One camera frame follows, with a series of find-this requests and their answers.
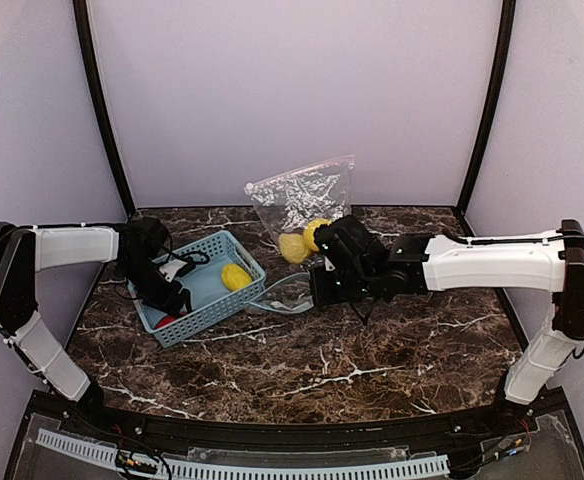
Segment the red chili pepper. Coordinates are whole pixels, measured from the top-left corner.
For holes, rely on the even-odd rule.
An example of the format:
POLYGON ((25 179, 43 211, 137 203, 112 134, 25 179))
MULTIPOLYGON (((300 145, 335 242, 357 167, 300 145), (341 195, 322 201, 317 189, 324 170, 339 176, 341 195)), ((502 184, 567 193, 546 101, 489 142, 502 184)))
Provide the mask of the red chili pepper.
POLYGON ((176 317, 171 316, 171 315, 166 315, 157 323, 155 328, 156 329, 163 328, 163 327, 173 323, 175 320, 176 320, 176 317))

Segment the yellow lemon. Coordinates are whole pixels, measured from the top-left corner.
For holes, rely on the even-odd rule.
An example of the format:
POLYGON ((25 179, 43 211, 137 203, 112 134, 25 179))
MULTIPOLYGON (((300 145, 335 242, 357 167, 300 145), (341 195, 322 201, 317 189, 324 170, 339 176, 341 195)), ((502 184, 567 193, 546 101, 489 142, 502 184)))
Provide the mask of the yellow lemon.
POLYGON ((306 227, 303 231, 303 241, 304 241, 305 246, 311 252, 318 252, 319 251, 319 247, 315 243, 315 232, 317 231, 317 229, 322 227, 322 226, 330 225, 331 223, 332 223, 331 220, 328 220, 325 218, 316 218, 314 220, 311 220, 306 225, 306 227))

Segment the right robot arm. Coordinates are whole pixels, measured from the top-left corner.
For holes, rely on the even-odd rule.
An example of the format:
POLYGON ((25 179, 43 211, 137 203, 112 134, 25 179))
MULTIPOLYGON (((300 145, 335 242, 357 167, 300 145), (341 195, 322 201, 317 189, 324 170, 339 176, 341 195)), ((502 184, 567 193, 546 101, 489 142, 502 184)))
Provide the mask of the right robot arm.
POLYGON ((464 288, 551 293, 540 330, 505 376, 502 395, 511 404, 530 404, 584 346, 584 232, 576 220, 524 236, 404 235, 387 248, 347 215, 316 226, 311 238, 326 260, 310 274, 318 308, 464 288))

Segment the large pink zip bag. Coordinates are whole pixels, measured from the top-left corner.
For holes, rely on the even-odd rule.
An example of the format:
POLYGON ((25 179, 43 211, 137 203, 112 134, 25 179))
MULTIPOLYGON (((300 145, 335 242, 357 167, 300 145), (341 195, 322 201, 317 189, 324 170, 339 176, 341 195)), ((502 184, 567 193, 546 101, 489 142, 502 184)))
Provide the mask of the large pink zip bag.
POLYGON ((282 233, 303 236, 311 220, 351 213, 354 168, 353 155, 336 157, 248 183, 244 192, 279 250, 282 233))

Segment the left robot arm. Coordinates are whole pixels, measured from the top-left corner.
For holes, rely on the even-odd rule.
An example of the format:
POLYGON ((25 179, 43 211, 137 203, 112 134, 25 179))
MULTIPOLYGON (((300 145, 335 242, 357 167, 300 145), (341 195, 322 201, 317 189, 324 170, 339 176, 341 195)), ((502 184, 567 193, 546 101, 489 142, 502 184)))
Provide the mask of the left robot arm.
POLYGON ((155 218, 128 223, 17 226, 0 221, 0 334, 58 394, 81 406, 103 403, 98 383, 69 356, 45 324, 36 276, 47 269, 113 263, 142 303, 169 316, 191 308, 191 295, 155 263, 169 232, 155 218))

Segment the small blue zip bag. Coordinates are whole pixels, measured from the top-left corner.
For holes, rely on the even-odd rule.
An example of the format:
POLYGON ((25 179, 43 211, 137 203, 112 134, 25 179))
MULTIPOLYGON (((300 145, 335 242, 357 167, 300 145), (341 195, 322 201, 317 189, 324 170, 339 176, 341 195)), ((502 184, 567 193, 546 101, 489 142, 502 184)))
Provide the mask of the small blue zip bag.
POLYGON ((310 274, 289 275, 267 287, 249 301, 245 310, 250 313, 299 315, 314 308, 310 274))

